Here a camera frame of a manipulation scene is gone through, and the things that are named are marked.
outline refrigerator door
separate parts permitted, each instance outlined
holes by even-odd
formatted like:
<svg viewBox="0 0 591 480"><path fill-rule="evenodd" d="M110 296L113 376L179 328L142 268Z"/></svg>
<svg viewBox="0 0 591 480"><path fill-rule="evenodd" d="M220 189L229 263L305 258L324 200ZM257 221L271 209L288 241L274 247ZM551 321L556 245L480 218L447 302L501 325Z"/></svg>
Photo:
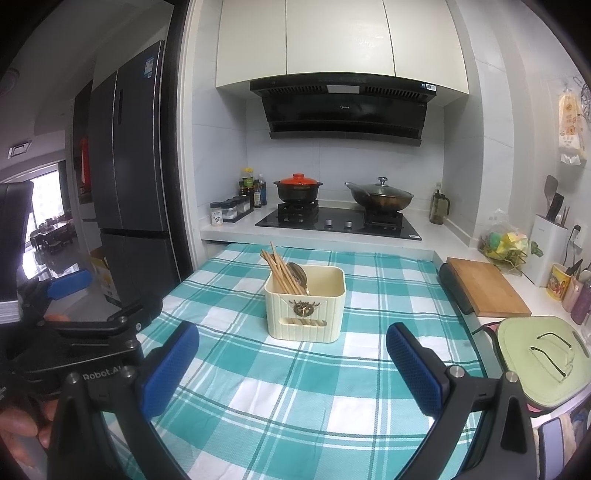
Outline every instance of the refrigerator door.
<svg viewBox="0 0 591 480"><path fill-rule="evenodd" d="M160 171L160 78L164 42L159 41L117 72L113 157L121 228L166 231Z"/></svg>
<svg viewBox="0 0 591 480"><path fill-rule="evenodd" d="M122 228L113 165L113 97L117 73L92 91L88 118L88 153L92 199L99 228Z"/></svg>
<svg viewBox="0 0 591 480"><path fill-rule="evenodd" d="M101 233L105 257L123 305L153 294L167 295L180 283L170 241Z"/></svg>

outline floor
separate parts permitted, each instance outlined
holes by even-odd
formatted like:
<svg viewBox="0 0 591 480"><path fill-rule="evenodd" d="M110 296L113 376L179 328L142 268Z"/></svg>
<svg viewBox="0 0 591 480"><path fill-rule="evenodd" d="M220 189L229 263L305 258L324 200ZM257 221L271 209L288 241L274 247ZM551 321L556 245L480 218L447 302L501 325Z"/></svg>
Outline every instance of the floor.
<svg viewBox="0 0 591 480"><path fill-rule="evenodd" d="M29 247L22 258L22 269L27 278L59 278L82 269L93 271L88 255L80 251L77 239L65 244L54 255ZM74 322L100 322L119 310L103 295L98 280L88 288L61 300L54 300L47 313L67 315Z"/></svg>

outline wok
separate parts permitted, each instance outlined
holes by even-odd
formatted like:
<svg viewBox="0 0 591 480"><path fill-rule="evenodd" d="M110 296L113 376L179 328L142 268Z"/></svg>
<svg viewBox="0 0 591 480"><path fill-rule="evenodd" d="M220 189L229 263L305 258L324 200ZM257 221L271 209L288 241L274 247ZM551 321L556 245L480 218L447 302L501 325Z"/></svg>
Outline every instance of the wok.
<svg viewBox="0 0 591 480"><path fill-rule="evenodd" d="M366 210L373 212L396 213L410 205L414 195L404 190L386 185L386 177L378 177L379 183L357 185L349 181L345 185L354 200Z"/></svg>

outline knife block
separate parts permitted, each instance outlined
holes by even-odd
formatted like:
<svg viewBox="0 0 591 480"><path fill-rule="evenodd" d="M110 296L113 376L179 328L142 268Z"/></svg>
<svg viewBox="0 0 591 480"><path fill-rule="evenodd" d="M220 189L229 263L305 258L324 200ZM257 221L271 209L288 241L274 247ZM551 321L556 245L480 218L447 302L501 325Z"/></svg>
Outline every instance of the knife block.
<svg viewBox="0 0 591 480"><path fill-rule="evenodd" d="M566 227L550 222L540 215L535 216L530 235L527 262L521 271L536 287L545 287L554 263L562 263L568 237Z"/></svg>

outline chopsticks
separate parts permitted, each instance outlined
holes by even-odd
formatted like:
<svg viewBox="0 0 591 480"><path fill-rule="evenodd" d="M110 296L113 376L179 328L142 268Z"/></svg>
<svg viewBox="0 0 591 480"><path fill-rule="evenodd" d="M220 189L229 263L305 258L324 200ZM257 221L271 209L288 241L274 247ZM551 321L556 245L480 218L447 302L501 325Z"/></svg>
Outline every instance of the chopsticks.
<svg viewBox="0 0 591 480"><path fill-rule="evenodd" d="M290 269L287 268L281 255L277 253L273 242L271 242L271 249L273 250L272 254L269 254L266 250L261 250L261 257L263 257L263 259L269 264L269 267L271 267L273 278L277 281L277 284L282 290L282 292L279 293L307 295L306 291L296 281Z"/></svg>

